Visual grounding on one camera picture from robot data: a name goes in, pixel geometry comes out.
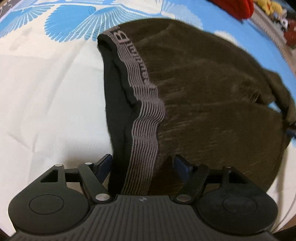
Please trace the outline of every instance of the silver screw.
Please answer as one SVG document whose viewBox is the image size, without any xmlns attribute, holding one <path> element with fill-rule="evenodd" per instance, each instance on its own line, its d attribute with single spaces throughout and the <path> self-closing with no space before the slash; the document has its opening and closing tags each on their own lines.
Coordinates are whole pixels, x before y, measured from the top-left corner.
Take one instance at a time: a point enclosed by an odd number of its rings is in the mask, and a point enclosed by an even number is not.
<svg viewBox="0 0 296 241">
<path fill-rule="evenodd" d="M 191 197 L 189 195 L 186 195 L 186 194 L 180 194 L 176 197 L 176 199 L 179 201 L 179 202 L 188 202 L 191 200 Z"/>
<path fill-rule="evenodd" d="M 107 201 L 109 199 L 110 199 L 110 195 L 108 195 L 107 193 L 100 193 L 96 195 L 96 200 L 98 201 Z"/>
</svg>

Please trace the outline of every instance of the bedsheet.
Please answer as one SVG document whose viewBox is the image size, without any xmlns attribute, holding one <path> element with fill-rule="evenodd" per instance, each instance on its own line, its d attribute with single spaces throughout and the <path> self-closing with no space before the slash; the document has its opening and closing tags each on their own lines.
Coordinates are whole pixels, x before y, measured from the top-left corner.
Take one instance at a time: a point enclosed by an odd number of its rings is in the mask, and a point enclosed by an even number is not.
<svg viewBox="0 0 296 241">
<path fill-rule="evenodd" d="M 296 97 L 295 76 L 267 34 L 206 0 L 21 0 L 0 18 L 0 228 L 7 234 L 14 232 L 10 200 L 45 170 L 112 154 L 96 38 L 141 18 L 177 19 L 231 41 L 278 72 Z M 291 142 L 268 191 L 279 206 L 274 230 L 296 214 L 295 154 Z"/>
</svg>

